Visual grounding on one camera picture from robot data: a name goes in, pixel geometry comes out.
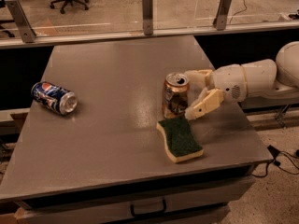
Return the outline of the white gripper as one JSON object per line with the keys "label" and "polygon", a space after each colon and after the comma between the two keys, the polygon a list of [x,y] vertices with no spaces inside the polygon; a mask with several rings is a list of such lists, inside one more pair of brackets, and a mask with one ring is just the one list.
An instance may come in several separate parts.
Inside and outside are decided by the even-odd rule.
{"label": "white gripper", "polygon": [[[223,101],[242,102],[248,94],[244,69],[238,64],[223,66],[213,72],[210,69],[189,70],[184,75],[190,84],[189,106],[184,114],[187,120],[203,117],[219,108]],[[216,89],[208,89],[209,80]]]}

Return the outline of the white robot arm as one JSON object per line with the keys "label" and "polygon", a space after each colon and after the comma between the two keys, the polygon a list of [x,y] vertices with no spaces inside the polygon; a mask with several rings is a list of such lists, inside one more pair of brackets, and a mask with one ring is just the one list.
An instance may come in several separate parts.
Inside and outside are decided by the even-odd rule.
{"label": "white robot arm", "polygon": [[200,93],[185,111],[187,120],[203,117],[222,103],[243,102],[249,97],[297,98],[299,90],[299,42],[283,46],[275,60],[231,64],[214,71],[184,73]]}

